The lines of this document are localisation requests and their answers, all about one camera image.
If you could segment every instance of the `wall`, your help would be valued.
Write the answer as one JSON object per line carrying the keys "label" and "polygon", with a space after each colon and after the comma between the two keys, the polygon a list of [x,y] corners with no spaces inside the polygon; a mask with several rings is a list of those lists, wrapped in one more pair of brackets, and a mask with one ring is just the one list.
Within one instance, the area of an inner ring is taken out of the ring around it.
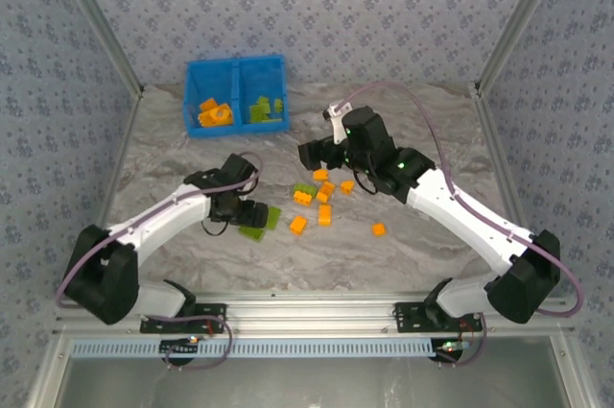
{"label": "wall", "polygon": [[98,0],[144,84],[271,52],[301,81],[473,81],[516,1]]}
{"label": "wall", "polygon": [[51,297],[132,102],[74,0],[0,0],[0,406],[23,406]]}
{"label": "wall", "polygon": [[543,0],[488,95],[531,225],[560,235],[586,289],[579,336],[605,406],[614,406],[612,5]]}

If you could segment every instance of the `blue bin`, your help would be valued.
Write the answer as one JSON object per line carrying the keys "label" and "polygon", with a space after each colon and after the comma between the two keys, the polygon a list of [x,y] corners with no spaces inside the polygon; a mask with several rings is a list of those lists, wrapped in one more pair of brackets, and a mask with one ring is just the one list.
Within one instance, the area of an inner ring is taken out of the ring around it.
{"label": "blue bin", "polygon": [[[269,98],[269,118],[279,122],[250,123],[249,106],[260,96]],[[202,127],[201,104],[209,98],[232,108],[233,125]],[[274,111],[275,99],[284,109]],[[188,63],[183,95],[183,118],[190,137],[216,137],[250,132],[284,132],[290,128],[284,57],[280,55],[235,60],[195,60]]]}

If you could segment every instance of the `green block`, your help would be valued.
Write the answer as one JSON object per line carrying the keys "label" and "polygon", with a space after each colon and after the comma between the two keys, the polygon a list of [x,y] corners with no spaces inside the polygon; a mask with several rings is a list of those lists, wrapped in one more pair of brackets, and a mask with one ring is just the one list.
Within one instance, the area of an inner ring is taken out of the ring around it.
{"label": "green block", "polygon": [[261,123],[267,119],[267,113],[262,109],[264,105],[256,104],[255,106],[249,106],[249,122]]}
{"label": "green block", "polygon": [[301,192],[309,194],[312,197],[316,197],[316,194],[318,193],[318,188],[315,187],[314,185],[309,185],[309,184],[295,184],[295,190],[294,190],[293,194],[297,190],[300,190]]}
{"label": "green block", "polygon": [[262,240],[262,237],[265,236],[265,230],[263,228],[247,228],[241,226],[239,227],[239,233],[256,242],[259,242]]}
{"label": "green block", "polygon": [[281,209],[276,206],[269,206],[269,217],[267,218],[267,229],[275,230],[279,216],[281,215]]}

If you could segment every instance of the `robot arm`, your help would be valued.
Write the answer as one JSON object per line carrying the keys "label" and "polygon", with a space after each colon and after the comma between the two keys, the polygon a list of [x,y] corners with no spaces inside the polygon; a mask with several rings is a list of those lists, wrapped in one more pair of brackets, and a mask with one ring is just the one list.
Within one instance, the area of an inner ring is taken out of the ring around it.
{"label": "robot arm", "polygon": [[256,168],[241,156],[231,155],[221,169],[188,176],[169,197],[126,222],[103,229],[85,228],[77,239],[65,276],[93,247],[123,233],[93,255],[77,271],[65,294],[105,324],[127,316],[189,316],[192,295],[179,285],[140,281],[138,269],[160,246],[185,228],[210,219],[235,226],[263,228],[269,209],[243,200],[255,183],[243,189],[216,192],[248,180]]}
{"label": "robot arm", "polygon": [[[336,105],[331,105],[324,118],[333,124],[333,135],[298,146],[300,160],[307,169],[317,170],[325,162],[329,169],[347,166],[356,179],[364,174],[376,191],[429,215],[490,266],[492,272],[484,276],[442,281],[425,300],[430,318],[445,321],[494,308],[513,322],[526,323],[554,289],[560,274],[556,266],[511,235],[531,239],[559,258],[556,237],[547,230],[535,236],[490,211],[457,186],[451,195],[443,172],[419,151],[395,147],[382,118],[371,108],[352,109],[345,104],[338,111]],[[502,235],[467,213],[457,196],[499,226],[509,228],[509,235]]]}

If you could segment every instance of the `lego brick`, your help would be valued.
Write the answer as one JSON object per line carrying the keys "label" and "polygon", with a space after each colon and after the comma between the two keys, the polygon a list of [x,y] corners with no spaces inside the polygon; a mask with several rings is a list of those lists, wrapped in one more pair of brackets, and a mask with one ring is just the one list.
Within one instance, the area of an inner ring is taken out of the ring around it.
{"label": "lego brick", "polygon": [[267,120],[267,114],[262,109],[262,104],[256,104],[255,106],[249,106],[249,122],[261,123],[263,120]]}
{"label": "lego brick", "polygon": [[309,206],[311,204],[311,201],[313,200],[313,197],[309,194],[306,194],[305,192],[301,192],[300,190],[297,190],[295,192],[295,202],[297,202],[298,204],[302,204],[305,206]]}
{"label": "lego brick", "polygon": [[318,224],[321,226],[330,226],[332,216],[332,207],[330,204],[321,204],[318,211]]}
{"label": "lego brick", "polygon": [[335,190],[335,184],[327,181],[322,184],[321,188],[318,191],[318,194],[316,195],[316,198],[320,202],[325,204],[328,202],[328,199],[330,199],[330,196],[333,195],[334,190]]}
{"label": "lego brick", "polygon": [[302,216],[296,216],[290,224],[290,231],[294,235],[300,235],[305,230],[305,226],[307,226],[307,220]]}
{"label": "lego brick", "polygon": [[328,180],[328,171],[326,170],[317,170],[314,171],[314,180]]}
{"label": "lego brick", "polygon": [[262,240],[262,237],[265,236],[265,230],[263,228],[240,227],[239,233],[256,242],[259,242],[260,240]]}
{"label": "lego brick", "polygon": [[269,206],[269,217],[267,218],[267,229],[275,230],[277,223],[279,222],[279,216],[281,215],[281,209],[276,206]]}
{"label": "lego brick", "polygon": [[215,102],[215,99],[209,98],[204,103],[201,104],[201,112],[207,112],[212,108],[216,108],[218,103]]}
{"label": "lego brick", "polygon": [[221,125],[232,125],[232,110],[228,104],[222,104],[216,108],[212,108],[207,112],[216,127]]}
{"label": "lego brick", "polygon": [[371,230],[373,231],[373,235],[375,235],[376,237],[386,235],[386,226],[384,226],[384,224],[382,223],[374,224]]}
{"label": "lego brick", "polygon": [[343,194],[349,195],[349,194],[352,193],[352,189],[354,188],[354,181],[353,180],[345,180],[344,182],[341,183],[339,188],[341,189]]}
{"label": "lego brick", "polygon": [[296,191],[304,192],[306,194],[311,195],[314,198],[316,197],[316,194],[318,194],[318,188],[310,184],[302,184],[302,183],[295,184],[293,193],[295,193]]}

